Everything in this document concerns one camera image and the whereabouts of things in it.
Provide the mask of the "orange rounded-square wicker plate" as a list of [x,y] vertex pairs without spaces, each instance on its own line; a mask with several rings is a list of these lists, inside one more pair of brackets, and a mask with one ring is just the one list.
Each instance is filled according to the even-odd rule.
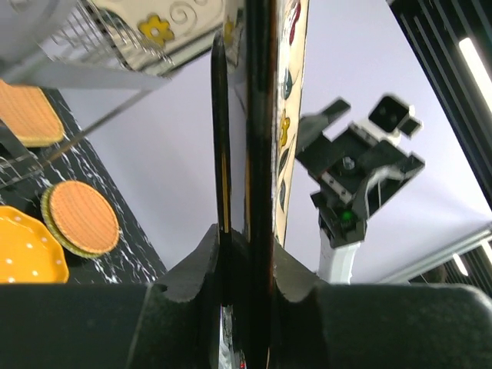
[[61,119],[38,87],[1,80],[1,120],[27,148],[48,147],[65,137]]

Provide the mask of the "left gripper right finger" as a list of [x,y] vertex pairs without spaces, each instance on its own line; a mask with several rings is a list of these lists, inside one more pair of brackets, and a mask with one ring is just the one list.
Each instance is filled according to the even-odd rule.
[[322,368],[327,363],[317,276],[282,247],[274,249],[271,368]]

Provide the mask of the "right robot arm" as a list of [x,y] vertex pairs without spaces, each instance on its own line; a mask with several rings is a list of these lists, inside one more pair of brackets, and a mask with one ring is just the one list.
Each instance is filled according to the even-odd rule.
[[425,167],[423,159],[398,147],[401,137],[412,138],[423,127],[413,106],[396,95],[382,95],[367,117],[327,138],[324,130],[350,108],[338,98],[302,117],[295,155],[320,186],[311,194],[321,239],[317,275],[335,284],[350,283],[368,220]]

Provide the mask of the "orange ceramic plate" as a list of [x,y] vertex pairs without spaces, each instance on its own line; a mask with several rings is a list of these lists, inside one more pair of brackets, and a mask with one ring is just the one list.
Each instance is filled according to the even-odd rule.
[[63,247],[38,219],[1,206],[1,282],[64,284],[69,279]]

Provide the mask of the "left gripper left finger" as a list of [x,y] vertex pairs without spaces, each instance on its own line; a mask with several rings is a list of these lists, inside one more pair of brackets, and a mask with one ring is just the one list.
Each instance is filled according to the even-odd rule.
[[216,368],[220,321],[218,227],[159,284],[159,361],[163,368]]

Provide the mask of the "cream floral square plate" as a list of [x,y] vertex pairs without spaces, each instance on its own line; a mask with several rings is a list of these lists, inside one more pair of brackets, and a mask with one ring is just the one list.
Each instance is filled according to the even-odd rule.
[[[278,63],[276,77],[276,108],[274,109],[277,149],[274,201],[274,237],[284,246],[288,224],[288,208],[294,169],[294,151],[297,148],[301,98],[304,78],[304,60],[308,23],[308,1],[277,1],[278,10]],[[251,178],[245,170],[246,149],[244,113],[247,108],[247,76],[244,70],[246,52],[245,1],[227,1],[224,24],[224,46],[228,61],[228,102],[231,139],[232,194],[244,191]]]

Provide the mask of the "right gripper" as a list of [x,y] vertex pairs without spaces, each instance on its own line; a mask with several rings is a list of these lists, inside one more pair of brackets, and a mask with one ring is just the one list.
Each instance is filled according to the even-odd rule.
[[386,139],[372,138],[350,126],[333,141],[324,129],[351,109],[343,98],[323,110],[304,115],[298,124],[296,159],[320,185],[313,202],[347,209],[356,215],[373,215],[424,169],[418,156],[401,151]]

